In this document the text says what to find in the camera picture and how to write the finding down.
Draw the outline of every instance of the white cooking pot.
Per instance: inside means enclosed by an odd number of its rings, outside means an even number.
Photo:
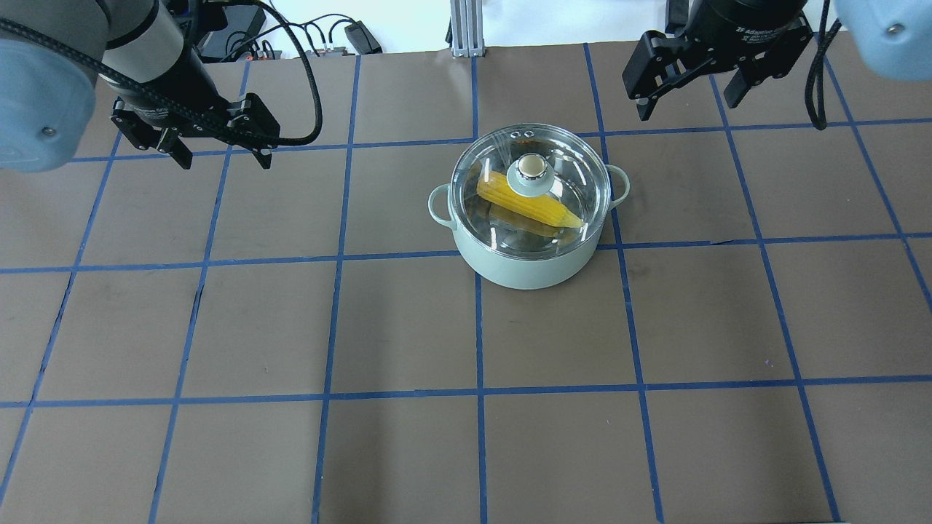
[[[609,172],[624,182],[611,200]],[[449,184],[428,197],[428,211],[453,231],[466,262],[514,289],[561,283],[596,250],[607,214],[628,196],[628,175],[606,165],[569,131],[517,124],[483,136],[457,162]],[[450,219],[434,209],[446,194]]]

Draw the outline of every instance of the pot lid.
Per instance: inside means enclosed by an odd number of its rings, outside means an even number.
[[[459,158],[452,213],[486,248],[510,258],[563,255],[598,235],[609,175],[589,144],[546,124],[483,136]]]

